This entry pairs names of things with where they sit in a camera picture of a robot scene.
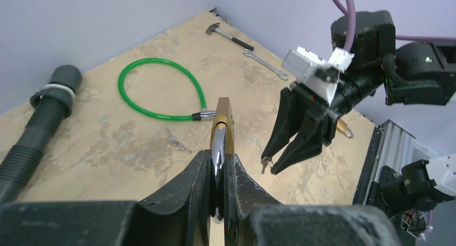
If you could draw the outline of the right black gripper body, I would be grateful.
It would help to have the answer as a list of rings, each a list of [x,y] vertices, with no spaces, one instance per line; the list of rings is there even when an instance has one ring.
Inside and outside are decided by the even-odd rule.
[[[292,92],[296,97],[296,116],[305,118],[340,118],[363,99],[375,93],[386,80],[381,69],[356,69],[340,74],[337,83],[310,77],[297,84]]]

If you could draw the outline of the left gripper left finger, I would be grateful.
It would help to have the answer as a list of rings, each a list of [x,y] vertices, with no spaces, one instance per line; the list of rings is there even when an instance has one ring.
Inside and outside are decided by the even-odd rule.
[[[208,245],[211,152],[140,201],[7,203],[1,245]]]

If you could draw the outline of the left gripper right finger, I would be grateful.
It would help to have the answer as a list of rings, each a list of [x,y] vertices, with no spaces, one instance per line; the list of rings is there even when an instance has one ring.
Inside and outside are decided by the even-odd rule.
[[[228,154],[225,245],[401,245],[389,218],[372,206],[284,205]]]

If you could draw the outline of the large brass padlock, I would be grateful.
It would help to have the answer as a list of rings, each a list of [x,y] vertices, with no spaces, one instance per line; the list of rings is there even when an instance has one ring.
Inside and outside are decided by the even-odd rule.
[[[234,119],[231,102],[228,97],[220,97],[212,123],[210,138],[211,216],[212,220],[217,224],[223,221],[223,168],[225,155],[234,153],[234,145]]]

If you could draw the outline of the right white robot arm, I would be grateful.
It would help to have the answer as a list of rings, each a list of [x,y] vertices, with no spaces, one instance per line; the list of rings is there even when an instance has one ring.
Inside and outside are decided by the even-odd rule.
[[[338,121],[384,86],[386,104],[444,106],[455,96],[455,42],[414,38],[396,47],[386,10],[348,12],[331,25],[333,52],[325,60],[302,47],[282,67],[295,77],[280,93],[277,118],[261,155],[278,174],[319,155]]]

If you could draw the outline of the small brass padlock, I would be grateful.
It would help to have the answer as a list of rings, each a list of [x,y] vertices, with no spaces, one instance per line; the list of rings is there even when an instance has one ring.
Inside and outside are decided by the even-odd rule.
[[[341,118],[337,121],[337,130],[345,137],[354,138],[354,132],[348,127],[347,123]]]

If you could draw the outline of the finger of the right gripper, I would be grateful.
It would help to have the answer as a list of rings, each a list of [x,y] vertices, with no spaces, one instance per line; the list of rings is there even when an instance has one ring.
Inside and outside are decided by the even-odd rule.
[[[284,149],[272,166],[277,175],[286,168],[321,154],[334,137],[336,119],[326,111],[310,107],[305,110],[280,109],[270,138],[270,156]]]
[[[290,141],[302,126],[305,111],[312,106],[314,98],[301,87],[280,91],[280,103],[270,139],[261,155],[274,157],[282,148],[285,148],[284,159],[290,161],[304,161],[314,156],[313,144],[297,139],[297,144]]]

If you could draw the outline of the cable lock keys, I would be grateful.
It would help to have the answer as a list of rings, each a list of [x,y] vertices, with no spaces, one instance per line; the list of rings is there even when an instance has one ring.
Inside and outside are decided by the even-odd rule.
[[[179,151],[185,151],[185,152],[192,153],[192,150],[185,147],[175,136],[173,136],[171,134],[169,129],[166,129],[166,134],[167,134],[168,142],[172,147],[174,147],[175,149],[177,149]]]

